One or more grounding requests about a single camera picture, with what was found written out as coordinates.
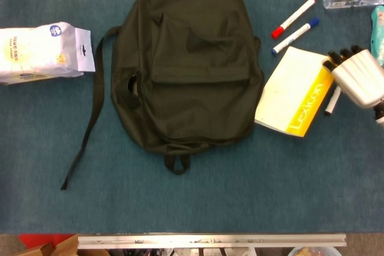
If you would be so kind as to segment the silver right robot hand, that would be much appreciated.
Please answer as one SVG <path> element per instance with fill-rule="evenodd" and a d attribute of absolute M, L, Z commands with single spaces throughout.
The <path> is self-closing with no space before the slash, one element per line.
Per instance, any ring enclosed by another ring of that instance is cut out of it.
<path fill-rule="evenodd" d="M 356 44 L 340 53 L 331 50 L 322 65 L 357 106 L 368 109 L 383 103 L 383 67 L 369 50 Z"/>

